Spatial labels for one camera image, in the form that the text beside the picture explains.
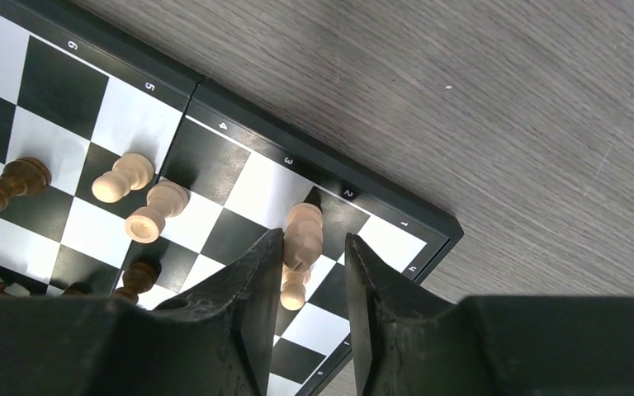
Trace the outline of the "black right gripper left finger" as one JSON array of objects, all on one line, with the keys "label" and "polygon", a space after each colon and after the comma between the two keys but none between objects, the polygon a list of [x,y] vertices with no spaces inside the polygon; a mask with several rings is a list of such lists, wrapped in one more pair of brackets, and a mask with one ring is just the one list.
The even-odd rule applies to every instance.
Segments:
[{"label": "black right gripper left finger", "polygon": [[0,297],[0,395],[264,395],[283,232],[147,310],[123,297]]}]

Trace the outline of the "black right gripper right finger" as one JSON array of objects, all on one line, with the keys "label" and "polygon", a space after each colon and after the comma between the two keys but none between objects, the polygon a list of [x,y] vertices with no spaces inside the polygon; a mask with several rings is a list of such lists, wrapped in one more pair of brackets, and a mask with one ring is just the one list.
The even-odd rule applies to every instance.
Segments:
[{"label": "black right gripper right finger", "polygon": [[451,303],[345,238],[360,395],[634,395],[634,297]]}]

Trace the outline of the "light wooden chess knight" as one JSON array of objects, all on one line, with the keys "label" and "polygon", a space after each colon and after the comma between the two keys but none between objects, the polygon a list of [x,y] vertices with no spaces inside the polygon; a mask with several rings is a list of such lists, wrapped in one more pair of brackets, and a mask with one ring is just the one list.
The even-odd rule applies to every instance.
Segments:
[{"label": "light wooden chess knight", "polygon": [[306,284],[311,267],[322,254],[324,245],[323,214],[317,205],[294,205],[284,233],[282,287],[280,301],[290,311],[302,308],[307,300]]}]

